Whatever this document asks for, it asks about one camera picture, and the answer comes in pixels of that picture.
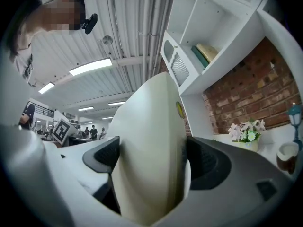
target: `green book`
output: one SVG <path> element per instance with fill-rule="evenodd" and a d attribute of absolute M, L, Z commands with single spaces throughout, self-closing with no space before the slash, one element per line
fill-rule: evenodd
<path fill-rule="evenodd" d="M 199 59 L 199 61 L 202 63 L 204 68 L 209 65 L 209 62 L 207 61 L 207 59 L 203 56 L 203 54 L 200 53 L 200 51 L 195 46 L 192 46 L 191 50 L 196 55 L 196 57 Z"/>

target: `yellow book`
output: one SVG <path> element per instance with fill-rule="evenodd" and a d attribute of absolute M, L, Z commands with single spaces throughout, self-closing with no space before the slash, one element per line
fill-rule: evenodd
<path fill-rule="evenodd" d="M 210 45 L 197 44 L 196 47 L 209 63 L 211 63 L 218 54 L 217 50 Z"/>

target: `neck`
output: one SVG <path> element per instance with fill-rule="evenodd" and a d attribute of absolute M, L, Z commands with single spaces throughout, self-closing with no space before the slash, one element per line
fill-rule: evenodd
<path fill-rule="evenodd" d="M 43 30 L 43 6 L 40 6 L 27 17 L 21 32 L 33 37 Z"/>

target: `lamp post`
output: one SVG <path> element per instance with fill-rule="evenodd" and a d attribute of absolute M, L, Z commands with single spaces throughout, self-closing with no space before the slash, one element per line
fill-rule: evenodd
<path fill-rule="evenodd" d="M 294 133 L 294 140 L 293 142 L 297 143 L 299 145 L 299 150 L 302 149 L 302 141 L 299 140 L 299 133 L 298 133 L 298 128 L 301 123 L 301 115 L 302 115 L 302 110 L 300 105 L 296 105 L 293 103 L 293 106 L 287 111 L 287 114 L 290 119 L 290 124 L 294 126 L 295 128 L 295 133 Z"/>

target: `flower pot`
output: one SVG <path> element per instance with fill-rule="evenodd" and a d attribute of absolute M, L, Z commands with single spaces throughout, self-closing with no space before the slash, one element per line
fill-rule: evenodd
<path fill-rule="evenodd" d="M 254 140 L 253 142 L 247 142 L 247 143 L 239 142 L 239 147 L 257 152 L 258 151 L 258 141 Z"/>

